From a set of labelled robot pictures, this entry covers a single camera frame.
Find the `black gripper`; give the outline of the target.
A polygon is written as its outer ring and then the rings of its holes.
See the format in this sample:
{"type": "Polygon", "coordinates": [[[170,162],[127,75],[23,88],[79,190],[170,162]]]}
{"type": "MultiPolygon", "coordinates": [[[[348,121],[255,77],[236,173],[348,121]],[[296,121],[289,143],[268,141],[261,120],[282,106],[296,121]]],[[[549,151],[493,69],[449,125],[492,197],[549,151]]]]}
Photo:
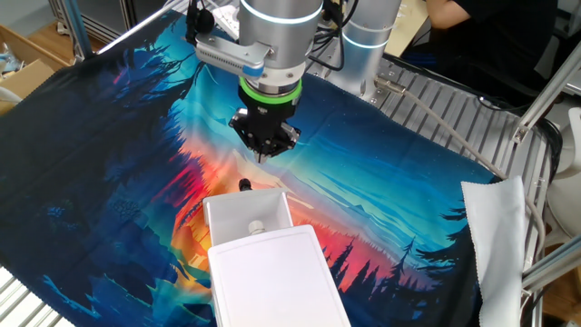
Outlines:
{"type": "Polygon", "coordinates": [[[264,157],[272,158],[295,147],[300,129],[287,124],[287,120],[294,116],[296,104],[292,101],[266,104],[250,97],[241,100],[246,108],[236,110],[229,126],[254,153],[257,163],[263,163],[264,157]]]}

